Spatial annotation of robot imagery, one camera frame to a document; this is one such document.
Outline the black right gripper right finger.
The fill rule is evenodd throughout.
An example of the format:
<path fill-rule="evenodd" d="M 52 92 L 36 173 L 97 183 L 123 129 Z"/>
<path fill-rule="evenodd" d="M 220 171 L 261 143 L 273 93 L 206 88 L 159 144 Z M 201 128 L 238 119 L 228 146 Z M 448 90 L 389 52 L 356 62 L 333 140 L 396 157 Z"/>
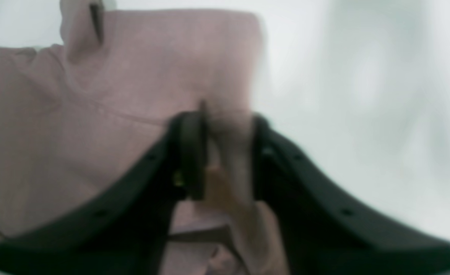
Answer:
<path fill-rule="evenodd" d="M 354 198 L 264 117 L 253 130 L 254 197 L 277 218 L 292 275 L 450 275 L 450 241 Z"/>

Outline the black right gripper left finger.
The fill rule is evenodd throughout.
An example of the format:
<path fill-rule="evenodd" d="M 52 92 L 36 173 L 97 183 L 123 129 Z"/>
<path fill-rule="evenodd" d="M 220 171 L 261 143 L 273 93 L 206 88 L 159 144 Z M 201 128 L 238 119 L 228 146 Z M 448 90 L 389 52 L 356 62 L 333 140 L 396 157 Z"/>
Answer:
<path fill-rule="evenodd" d="M 3 275 L 156 275 L 175 205 L 205 193 L 207 129 L 184 112 L 113 186 L 48 225 L 0 242 Z"/>

